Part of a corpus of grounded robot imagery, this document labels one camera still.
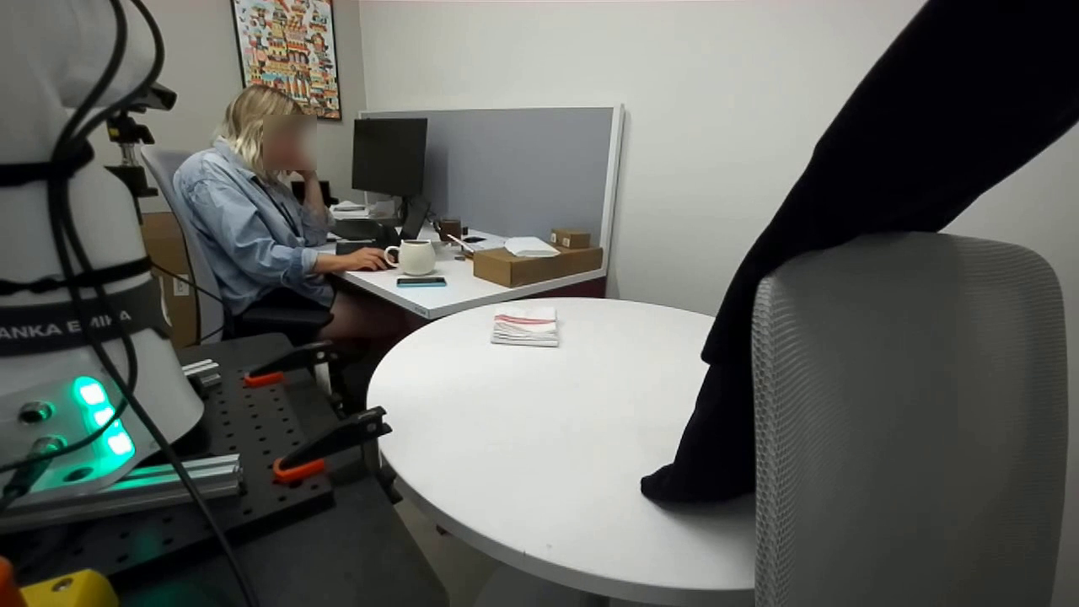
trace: chair back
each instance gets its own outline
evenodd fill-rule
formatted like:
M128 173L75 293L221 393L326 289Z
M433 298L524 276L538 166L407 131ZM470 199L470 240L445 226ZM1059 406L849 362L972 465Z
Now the chair back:
M139 147L139 158L142 158L146 173L156 179L165 206L172 210L172 214L183 226L183 244L189 254L194 300L200 300L200 343L221 342L221 329L226 329L221 293L220 293L215 273L209 267L209 256L202 254L202 240L193 226L193 210L172 188L172 174L189 158L189 152Z
M760 607L1050 607L1067 312L1021 246L863 235L753 324Z

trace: computer monitor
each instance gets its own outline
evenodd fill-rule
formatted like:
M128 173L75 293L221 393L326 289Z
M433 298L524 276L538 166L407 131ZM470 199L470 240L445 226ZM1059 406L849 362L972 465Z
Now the computer monitor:
M425 192L427 167L427 118L357 118L349 186L400 199L400 223L407 223L407 199Z

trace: blonde hair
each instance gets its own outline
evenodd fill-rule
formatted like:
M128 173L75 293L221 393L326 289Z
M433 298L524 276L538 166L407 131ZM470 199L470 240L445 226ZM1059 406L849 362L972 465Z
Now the blonde hair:
M226 109L220 134L237 147L247 167L267 174L260 144L281 129L306 129L305 109L274 87L247 87Z

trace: cup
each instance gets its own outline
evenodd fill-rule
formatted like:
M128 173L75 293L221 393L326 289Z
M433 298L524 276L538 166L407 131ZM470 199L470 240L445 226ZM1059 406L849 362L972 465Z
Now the cup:
M433 276L436 250L420 240L406 240L400 246L383 246L383 262L392 262L400 276Z

